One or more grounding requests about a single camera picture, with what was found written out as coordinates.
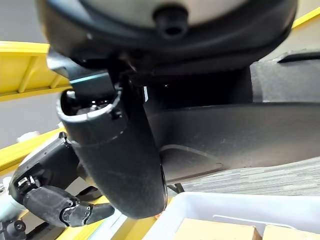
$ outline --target gray carpet floor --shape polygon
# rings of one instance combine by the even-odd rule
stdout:
[[[274,167],[228,170],[182,186],[186,192],[320,196],[320,157]],[[175,195],[170,189],[168,194]]]

